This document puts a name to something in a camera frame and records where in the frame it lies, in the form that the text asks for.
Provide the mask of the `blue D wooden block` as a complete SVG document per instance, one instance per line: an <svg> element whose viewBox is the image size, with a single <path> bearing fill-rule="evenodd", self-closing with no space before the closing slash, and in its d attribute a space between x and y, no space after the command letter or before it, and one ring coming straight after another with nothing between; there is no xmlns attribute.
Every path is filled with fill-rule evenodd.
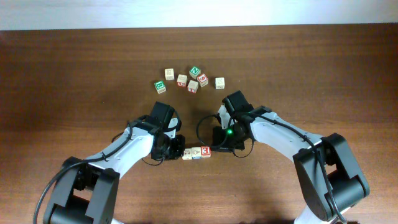
<svg viewBox="0 0 398 224"><path fill-rule="evenodd" d="M192 149L191 148L184 149L182 159L185 161L192 160Z"/></svg>

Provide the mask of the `green-sided wooden block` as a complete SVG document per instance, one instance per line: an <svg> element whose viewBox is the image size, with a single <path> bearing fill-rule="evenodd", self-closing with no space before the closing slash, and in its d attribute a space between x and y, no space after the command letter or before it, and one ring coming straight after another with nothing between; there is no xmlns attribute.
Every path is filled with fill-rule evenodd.
<svg viewBox="0 0 398 224"><path fill-rule="evenodd" d="M192 148L192 159L201 159L201 147Z"/></svg>

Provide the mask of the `red Q wooden block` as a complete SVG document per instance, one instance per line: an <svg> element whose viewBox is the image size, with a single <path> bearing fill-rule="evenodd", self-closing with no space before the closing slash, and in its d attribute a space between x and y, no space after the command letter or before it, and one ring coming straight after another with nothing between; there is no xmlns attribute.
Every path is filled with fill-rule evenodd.
<svg viewBox="0 0 398 224"><path fill-rule="evenodd" d="M211 148L209 146L202 146L201 150L201 157L202 158L209 158L211 157Z"/></svg>

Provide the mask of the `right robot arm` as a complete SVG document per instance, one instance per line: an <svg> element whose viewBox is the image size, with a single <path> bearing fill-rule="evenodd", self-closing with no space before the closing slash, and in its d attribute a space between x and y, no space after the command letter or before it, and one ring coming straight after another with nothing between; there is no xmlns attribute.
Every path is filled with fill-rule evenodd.
<svg viewBox="0 0 398 224"><path fill-rule="evenodd" d="M220 125L213 129L214 151L234 153L251 139L294 163L306 203L295 223L344 223L343 214L369 195L369 184L342 135L304 131L265 106L254 108L241 91L225 97L215 116Z"/></svg>

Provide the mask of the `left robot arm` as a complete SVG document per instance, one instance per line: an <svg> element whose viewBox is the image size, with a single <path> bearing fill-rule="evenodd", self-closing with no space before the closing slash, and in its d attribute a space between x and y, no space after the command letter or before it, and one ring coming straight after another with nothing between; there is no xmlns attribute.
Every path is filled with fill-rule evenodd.
<svg viewBox="0 0 398 224"><path fill-rule="evenodd" d="M65 160L44 189L52 194L43 222L116 223L119 181L147 156L153 166L181 157L185 147L184 136L178 134L181 125L176 110L157 101L150 114L129 122L99 153Z"/></svg>

